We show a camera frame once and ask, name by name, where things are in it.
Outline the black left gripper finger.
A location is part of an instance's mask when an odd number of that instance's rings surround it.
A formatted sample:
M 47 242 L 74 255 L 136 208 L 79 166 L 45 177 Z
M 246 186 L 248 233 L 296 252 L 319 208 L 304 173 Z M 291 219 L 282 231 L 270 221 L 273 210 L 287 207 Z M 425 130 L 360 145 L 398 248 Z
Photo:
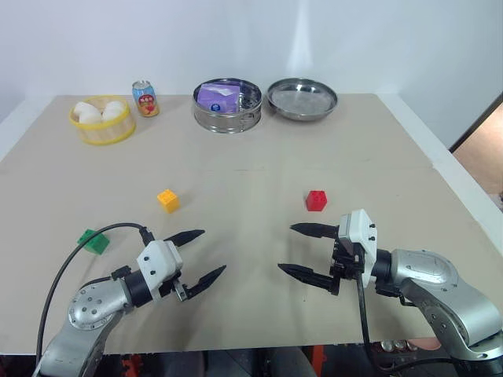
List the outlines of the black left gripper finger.
M 164 242 L 172 242 L 176 247 L 181 247 L 195 240 L 197 237 L 203 235 L 203 229 L 193 229 L 188 231 L 179 232 L 173 236 L 164 239 Z
M 202 276 L 198 282 L 193 287 L 186 287 L 185 292 L 187 299 L 192 299 L 203 291 L 207 290 L 223 273 L 226 269 L 226 265 L 222 265 L 217 269 L 209 272 L 208 274 Z

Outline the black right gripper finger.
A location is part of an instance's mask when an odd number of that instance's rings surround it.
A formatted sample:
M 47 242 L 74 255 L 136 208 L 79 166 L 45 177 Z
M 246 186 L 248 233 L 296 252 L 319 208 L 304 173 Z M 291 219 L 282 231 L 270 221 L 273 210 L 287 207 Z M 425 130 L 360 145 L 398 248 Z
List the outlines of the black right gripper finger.
M 339 226 L 304 222 L 291 225 L 290 229 L 304 236 L 336 239 L 338 237 Z
M 277 267 L 304 284 L 319 287 L 326 291 L 332 290 L 332 278 L 330 276 L 316 273 L 310 268 L 296 264 L 278 263 Z

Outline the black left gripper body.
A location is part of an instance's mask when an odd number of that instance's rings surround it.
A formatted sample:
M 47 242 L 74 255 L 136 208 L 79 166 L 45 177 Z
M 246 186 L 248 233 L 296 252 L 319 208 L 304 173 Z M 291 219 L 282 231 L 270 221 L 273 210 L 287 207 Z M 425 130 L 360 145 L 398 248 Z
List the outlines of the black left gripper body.
M 180 281 L 182 276 L 181 271 L 177 271 L 169 279 L 165 280 L 159 287 L 160 297 L 163 298 L 174 292 L 181 302 L 189 300 L 189 295 L 186 290 L 186 285 Z

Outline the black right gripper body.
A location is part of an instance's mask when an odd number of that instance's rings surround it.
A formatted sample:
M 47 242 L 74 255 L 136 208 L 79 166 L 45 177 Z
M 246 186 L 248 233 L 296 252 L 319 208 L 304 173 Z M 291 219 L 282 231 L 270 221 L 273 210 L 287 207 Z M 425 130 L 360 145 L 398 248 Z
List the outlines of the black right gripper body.
M 336 237 L 329 275 L 332 277 L 329 291 L 332 295 L 338 295 L 341 280 L 356 280 L 362 275 L 362 246 Z

